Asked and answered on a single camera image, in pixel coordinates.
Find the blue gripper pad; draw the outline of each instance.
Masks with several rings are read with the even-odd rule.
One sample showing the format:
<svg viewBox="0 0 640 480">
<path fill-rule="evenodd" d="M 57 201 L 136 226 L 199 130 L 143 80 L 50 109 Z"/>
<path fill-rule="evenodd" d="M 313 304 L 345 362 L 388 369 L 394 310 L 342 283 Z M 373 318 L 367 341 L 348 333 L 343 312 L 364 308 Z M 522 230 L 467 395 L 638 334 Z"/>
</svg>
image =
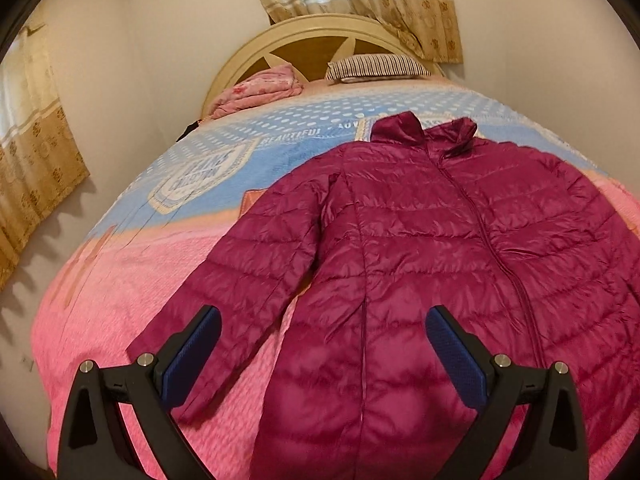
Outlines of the blue gripper pad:
<svg viewBox="0 0 640 480">
<path fill-rule="evenodd" d="M 167 363 L 161 374 L 161 386 L 158 385 L 165 409 L 181 406 L 187 400 L 221 333 L 220 311 L 208 306 L 198 313 L 183 332 L 172 336 L 176 338 L 174 341 L 171 338 L 167 341 L 166 346 L 174 343 L 172 353 L 175 357 Z"/>
<path fill-rule="evenodd" d="M 464 405 L 482 411 L 488 401 L 486 377 L 462 339 L 438 307 L 427 313 L 425 327 L 427 338 Z"/>
</svg>

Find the wooden headboard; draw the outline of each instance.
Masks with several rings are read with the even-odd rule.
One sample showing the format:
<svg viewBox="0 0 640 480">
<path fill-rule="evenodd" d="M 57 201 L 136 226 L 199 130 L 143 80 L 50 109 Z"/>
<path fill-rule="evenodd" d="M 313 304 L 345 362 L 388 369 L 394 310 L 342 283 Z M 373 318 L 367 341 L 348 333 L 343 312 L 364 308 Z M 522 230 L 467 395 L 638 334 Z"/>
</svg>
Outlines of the wooden headboard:
<svg viewBox="0 0 640 480">
<path fill-rule="evenodd" d="M 214 79 L 202 106 L 225 88 L 249 76 L 290 62 L 300 81 L 324 78 L 327 63 L 352 54 L 391 52 L 406 54 L 435 75 L 444 75 L 437 63 L 418 59 L 377 21 L 350 14 L 311 14 L 271 26 L 245 43 Z"/>
</svg>

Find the quilted jacket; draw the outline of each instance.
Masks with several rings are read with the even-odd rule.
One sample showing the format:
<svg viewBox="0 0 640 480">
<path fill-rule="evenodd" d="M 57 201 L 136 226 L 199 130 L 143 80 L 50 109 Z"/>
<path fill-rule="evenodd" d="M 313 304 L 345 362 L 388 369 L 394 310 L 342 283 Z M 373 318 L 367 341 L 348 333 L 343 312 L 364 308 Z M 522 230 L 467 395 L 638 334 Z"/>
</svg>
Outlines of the quilted jacket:
<svg viewBox="0 0 640 480">
<path fill-rule="evenodd" d="M 404 112 L 277 181 L 128 349 L 156 351 L 220 308 L 222 338 L 174 415 L 220 401 L 312 271 L 265 394 L 255 480 L 431 478 L 475 415 L 425 337 L 435 304 L 493 353 L 568 363 L 590 451 L 604 446 L 640 400 L 640 241 L 575 168 L 475 131 L 467 118 L 423 131 Z"/>
</svg>

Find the jacket collar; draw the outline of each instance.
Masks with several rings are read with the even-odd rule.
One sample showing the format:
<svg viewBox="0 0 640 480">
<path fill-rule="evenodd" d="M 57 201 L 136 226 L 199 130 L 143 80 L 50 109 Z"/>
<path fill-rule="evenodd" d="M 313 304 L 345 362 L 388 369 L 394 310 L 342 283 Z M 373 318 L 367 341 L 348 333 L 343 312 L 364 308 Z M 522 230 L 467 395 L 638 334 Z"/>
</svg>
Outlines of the jacket collar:
<svg viewBox="0 0 640 480">
<path fill-rule="evenodd" d="M 424 146 L 431 156 L 459 155 L 472 146 L 478 126 L 468 117 L 422 129 L 413 112 L 384 117 L 371 129 L 371 142 Z"/>
</svg>

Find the mattress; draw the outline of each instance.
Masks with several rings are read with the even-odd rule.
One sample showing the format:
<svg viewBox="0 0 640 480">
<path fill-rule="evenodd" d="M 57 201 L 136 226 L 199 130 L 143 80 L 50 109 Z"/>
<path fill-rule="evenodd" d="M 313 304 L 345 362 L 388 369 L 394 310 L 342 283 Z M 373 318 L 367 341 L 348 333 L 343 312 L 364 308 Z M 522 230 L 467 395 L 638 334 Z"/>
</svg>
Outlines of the mattress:
<svg viewBox="0 0 640 480">
<path fill-rule="evenodd" d="M 425 127 L 471 117 L 478 136 L 551 152 L 607 181 L 549 130 L 495 100 L 444 82 L 338 85 L 202 124 L 130 184 L 43 298 L 31 340 L 52 405 L 47 447 L 54 470 L 66 398 L 79 363 L 91 358 L 101 367 L 127 364 L 125 349 L 132 339 L 261 189 L 340 143 L 368 140 L 377 118 L 407 109 Z M 293 308 L 222 405 L 182 427 L 218 480 L 248 477 L 261 395 Z M 146 471 L 162 478 L 132 411 L 124 407 L 123 412 Z M 591 458 L 591 478 L 603 479 L 637 432 L 636 417 Z"/>
</svg>

